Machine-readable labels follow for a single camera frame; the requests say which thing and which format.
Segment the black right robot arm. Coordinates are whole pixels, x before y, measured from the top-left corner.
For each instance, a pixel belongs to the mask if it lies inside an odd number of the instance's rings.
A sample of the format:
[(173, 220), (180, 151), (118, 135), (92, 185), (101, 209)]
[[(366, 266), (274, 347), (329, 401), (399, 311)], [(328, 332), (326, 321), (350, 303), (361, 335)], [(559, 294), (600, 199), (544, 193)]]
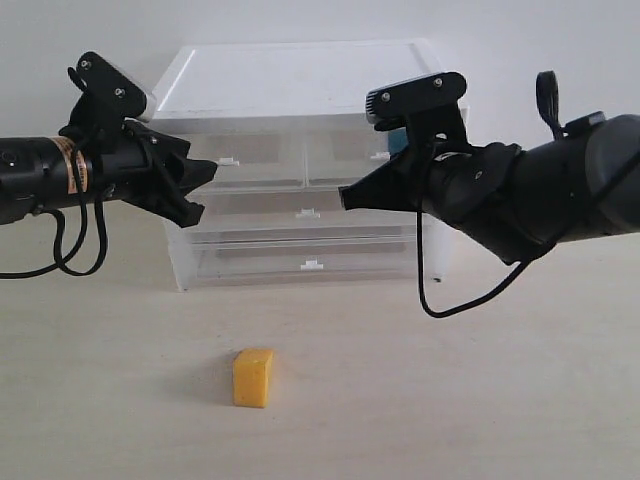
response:
[(561, 139), (525, 150), (439, 142), (423, 156), (405, 148), (339, 190), (346, 210), (421, 211), (511, 265), (559, 243), (636, 233), (639, 171), (603, 200), (597, 194), (639, 153), (639, 117), (597, 115)]

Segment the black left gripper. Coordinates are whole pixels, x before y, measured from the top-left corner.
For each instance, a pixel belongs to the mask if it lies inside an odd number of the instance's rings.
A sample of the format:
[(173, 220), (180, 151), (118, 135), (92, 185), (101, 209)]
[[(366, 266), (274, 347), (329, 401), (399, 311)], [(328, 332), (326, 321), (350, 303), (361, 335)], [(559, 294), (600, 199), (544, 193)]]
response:
[(85, 198), (120, 200), (180, 228), (196, 226), (205, 207), (187, 200), (183, 192), (211, 182), (218, 164), (188, 159), (189, 148), (184, 139), (126, 121), (110, 146), (93, 140), (83, 149), (91, 163)]

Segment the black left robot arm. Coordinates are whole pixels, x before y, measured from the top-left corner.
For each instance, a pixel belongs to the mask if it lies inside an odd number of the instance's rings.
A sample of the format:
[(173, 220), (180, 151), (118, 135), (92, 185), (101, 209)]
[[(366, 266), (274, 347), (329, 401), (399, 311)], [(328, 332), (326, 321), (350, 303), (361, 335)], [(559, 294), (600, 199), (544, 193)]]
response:
[(109, 137), (65, 127), (54, 137), (1, 140), (1, 223), (79, 204), (119, 200), (186, 228), (204, 207), (187, 196), (218, 164), (190, 159), (190, 143), (126, 120)]

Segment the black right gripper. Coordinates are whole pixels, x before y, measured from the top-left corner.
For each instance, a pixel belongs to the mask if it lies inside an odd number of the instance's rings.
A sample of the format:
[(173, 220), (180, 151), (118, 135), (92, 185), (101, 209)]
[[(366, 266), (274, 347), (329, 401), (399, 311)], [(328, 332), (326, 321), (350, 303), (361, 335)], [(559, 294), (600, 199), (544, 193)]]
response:
[(338, 193), (345, 210), (422, 207), (512, 265), (537, 255), (555, 233), (554, 146), (425, 143), (414, 153), (397, 152)]

